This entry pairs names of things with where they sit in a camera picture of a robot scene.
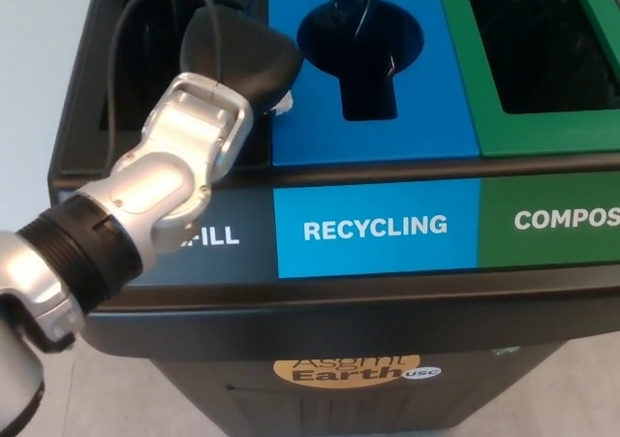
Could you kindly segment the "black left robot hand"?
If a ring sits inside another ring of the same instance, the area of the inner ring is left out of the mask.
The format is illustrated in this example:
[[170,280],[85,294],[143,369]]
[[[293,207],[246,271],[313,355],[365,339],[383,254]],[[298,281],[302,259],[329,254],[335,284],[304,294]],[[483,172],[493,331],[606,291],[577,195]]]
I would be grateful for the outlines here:
[[211,12],[199,8],[181,43],[179,69],[222,82],[243,96],[255,115],[273,109],[293,87],[303,56],[294,40],[225,6],[216,7],[220,32]]

